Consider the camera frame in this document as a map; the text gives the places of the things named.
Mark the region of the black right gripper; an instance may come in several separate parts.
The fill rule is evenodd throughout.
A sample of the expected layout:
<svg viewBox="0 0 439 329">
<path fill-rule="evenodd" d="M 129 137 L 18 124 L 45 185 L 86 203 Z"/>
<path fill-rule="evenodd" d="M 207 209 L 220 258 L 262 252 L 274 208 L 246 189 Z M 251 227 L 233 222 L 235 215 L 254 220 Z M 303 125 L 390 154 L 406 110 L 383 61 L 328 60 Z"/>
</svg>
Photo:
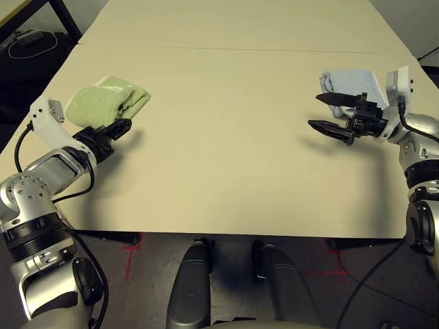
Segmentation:
<svg viewBox="0 0 439 329">
<path fill-rule="evenodd" d="M 358 96 L 342 93 L 322 93 L 316 95 L 316 99 L 329 106 L 354 107 L 352 117 L 347 121 L 346 128 L 335 123 L 321 120 L 308 120 L 308 124 L 316 131 L 325 136 L 352 145 L 355 138 L 362 136 L 378 137 L 387 125 L 383 118 L 383 110 L 376 102 L 367 100 L 367 93 Z"/>
</svg>

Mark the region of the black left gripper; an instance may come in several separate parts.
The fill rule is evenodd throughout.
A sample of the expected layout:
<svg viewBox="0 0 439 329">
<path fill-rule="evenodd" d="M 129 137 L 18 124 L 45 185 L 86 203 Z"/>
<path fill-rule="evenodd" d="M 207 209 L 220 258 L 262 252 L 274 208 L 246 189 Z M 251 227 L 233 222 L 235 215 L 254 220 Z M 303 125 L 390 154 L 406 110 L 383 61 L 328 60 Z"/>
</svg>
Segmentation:
<svg viewBox="0 0 439 329">
<path fill-rule="evenodd" d="M 95 156 L 97 162 L 102 162 L 113 152 L 111 140 L 116 141 L 130 131 L 132 121 L 130 119 L 117 119 L 108 127 L 93 128 L 88 126 L 76 134 L 73 138 L 85 144 Z"/>
</svg>

